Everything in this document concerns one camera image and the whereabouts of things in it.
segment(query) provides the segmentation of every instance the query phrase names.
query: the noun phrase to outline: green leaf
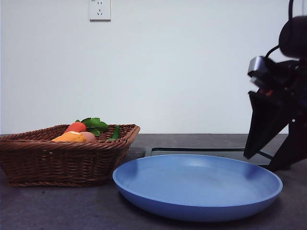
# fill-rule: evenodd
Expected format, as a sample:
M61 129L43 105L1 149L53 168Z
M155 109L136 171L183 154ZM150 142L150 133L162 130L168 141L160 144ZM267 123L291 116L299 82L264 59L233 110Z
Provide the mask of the green leaf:
M85 124L86 127L90 127L90 125L91 125L91 118L88 117L88 118L86 118L86 119L83 119L81 122L82 122L83 124Z
M112 135L112 139L118 139L118 138L119 138L119 125L116 125L114 129L114 133Z
M89 132L93 133L95 136L99 136L99 134L100 134L99 130L96 129L96 128L89 130Z
M94 117L91 119L90 127L99 127L100 118Z
M105 132L109 128L109 126L103 121L99 122L98 127L99 127L98 130L100 132Z

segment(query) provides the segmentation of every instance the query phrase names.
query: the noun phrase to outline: basket rim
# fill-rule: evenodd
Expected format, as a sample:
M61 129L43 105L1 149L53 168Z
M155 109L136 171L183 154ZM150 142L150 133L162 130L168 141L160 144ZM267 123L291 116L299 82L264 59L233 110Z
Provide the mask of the basket rim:
M127 132L127 134L119 139L112 141L93 141L89 143L82 142L71 142L71 141L52 141L52 140L26 140L26 139L16 139L18 136L33 134L36 132L41 132L46 129L57 128L68 125L56 125L48 128L38 129L34 131L23 132L19 134L10 134L7 136L0 137L0 150L10 150L10 146L14 145L14 150L31 148L31 149L48 149L48 150L59 150L67 149L70 150L107 150L107 149L121 149L130 145L135 137L140 131L140 127L135 124L120 125L120 126L133 126L132 130Z

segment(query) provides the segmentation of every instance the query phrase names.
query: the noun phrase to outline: green vegetable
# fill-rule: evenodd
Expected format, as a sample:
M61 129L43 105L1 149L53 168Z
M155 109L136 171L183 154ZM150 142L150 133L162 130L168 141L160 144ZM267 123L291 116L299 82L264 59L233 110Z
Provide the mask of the green vegetable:
M107 140L116 140L119 138L119 126L115 126L115 129L114 129L114 133L112 135L112 138L109 138Z
M86 125L86 130L93 133L95 136L99 136L101 132L105 132L109 128L109 126L105 122L100 121L98 117L88 117L81 122Z

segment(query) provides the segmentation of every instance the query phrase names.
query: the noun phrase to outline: toy fruit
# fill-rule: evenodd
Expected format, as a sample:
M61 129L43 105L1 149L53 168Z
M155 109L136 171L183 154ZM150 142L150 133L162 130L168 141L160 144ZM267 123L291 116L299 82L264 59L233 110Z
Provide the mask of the toy fruit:
M81 134L85 137L86 143L96 141L96 137L93 133L81 132Z
M77 141L77 142L86 142L86 138L82 133L75 131L68 131L67 133L62 134L61 136L54 138L52 141Z
M103 122L100 121L100 118L98 117L89 117L81 121L81 123L86 125L87 132L93 133L95 136L99 136L101 132L107 131L109 126Z
M75 131L75 132L85 132L86 131L86 125L82 122L74 122L68 128L65 130L64 133L67 133L69 131Z

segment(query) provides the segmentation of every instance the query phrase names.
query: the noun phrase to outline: plate rim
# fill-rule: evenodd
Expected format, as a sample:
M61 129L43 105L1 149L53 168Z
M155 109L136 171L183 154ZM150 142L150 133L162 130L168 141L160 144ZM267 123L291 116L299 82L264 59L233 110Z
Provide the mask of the plate rim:
M156 198L152 198L150 196L147 196L147 195L141 195L137 192L134 192L132 191L131 189L128 189L127 187L123 186L122 183L119 182L119 180L116 178L116 173L118 170L120 170L120 168L125 165L125 164L128 164L132 161L142 161L143 159L146 159L146 158L152 158L152 157L165 157L165 156L197 156L197 157L209 157L209 158L219 158L219 159L223 159L223 160L229 160L229 161L238 161L240 163L244 163L244 164L249 164L249 165L252 165L253 167L259 167L261 168L262 170L266 171L267 173L270 173L271 175L273 175L273 177L275 177L279 183L279 186L278 186L278 189L268 195L268 196L265 196L264 198L261 198L261 199L258 199L258 200L254 200L252 202L246 202L246 203L242 203L242 204L233 204L233 205L215 205L215 206L202 206L202 205L189 205L189 204L180 204L180 203L175 203L175 202L167 202L167 201L164 201L164 200L161 200L161 199L156 199ZM112 173L112 178L115 182L115 184L117 186L119 186L120 188L124 189L125 191L135 195L135 196L139 196L139 197L142 197L142 198L145 198L145 199L149 199L149 200L152 200L152 201L156 201L156 202L161 202L161 203L165 203L165 204L172 204L172 205L178 205L178 206L187 206L187 207L239 207L239 206L246 206L246 205L253 205L253 204L257 204L257 203L261 203L261 202L264 202L264 201L267 201L267 200L270 200L274 197L276 197L283 189L283 182L282 180L279 178L279 176L277 176L275 173L265 169L265 168L262 168L258 165L255 165L255 164L251 164L251 163L248 163L248 162L245 162L245 161L240 161L240 160L236 160L236 159L231 159L231 158L227 158L227 157L217 157L217 156L210 156L210 155L195 155L195 154L164 154L164 155L156 155L156 156L148 156L148 157L142 157L142 158L137 158L137 159L134 159L132 161L129 161L129 162L126 162L122 165L120 165L119 167L117 167L113 173Z

